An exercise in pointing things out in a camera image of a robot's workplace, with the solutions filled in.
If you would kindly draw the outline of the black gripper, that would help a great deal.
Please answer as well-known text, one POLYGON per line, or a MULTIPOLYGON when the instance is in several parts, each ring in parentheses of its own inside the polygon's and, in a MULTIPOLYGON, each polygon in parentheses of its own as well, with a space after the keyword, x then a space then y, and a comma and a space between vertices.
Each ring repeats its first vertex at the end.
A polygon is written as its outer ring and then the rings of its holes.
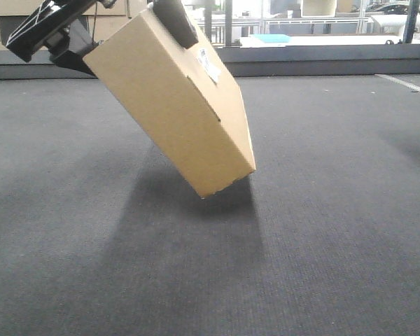
POLYGON ((6 47, 21 60, 29 62, 32 55, 60 33, 58 43, 48 49, 50 61, 60 68, 71 69, 91 76, 95 73, 83 60, 99 43, 79 19, 93 4, 112 8, 116 1, 42 1, 32 14, 10 33, 6 47))

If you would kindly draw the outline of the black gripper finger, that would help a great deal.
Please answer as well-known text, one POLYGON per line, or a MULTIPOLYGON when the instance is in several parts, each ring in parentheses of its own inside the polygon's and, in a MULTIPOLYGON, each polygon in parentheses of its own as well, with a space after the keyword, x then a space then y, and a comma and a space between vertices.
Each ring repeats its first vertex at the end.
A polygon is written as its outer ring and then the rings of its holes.
POLYGON ((153 12, 176 42, 189 49, 198 43, 196 28, 179 0, 155 0, 153 12))

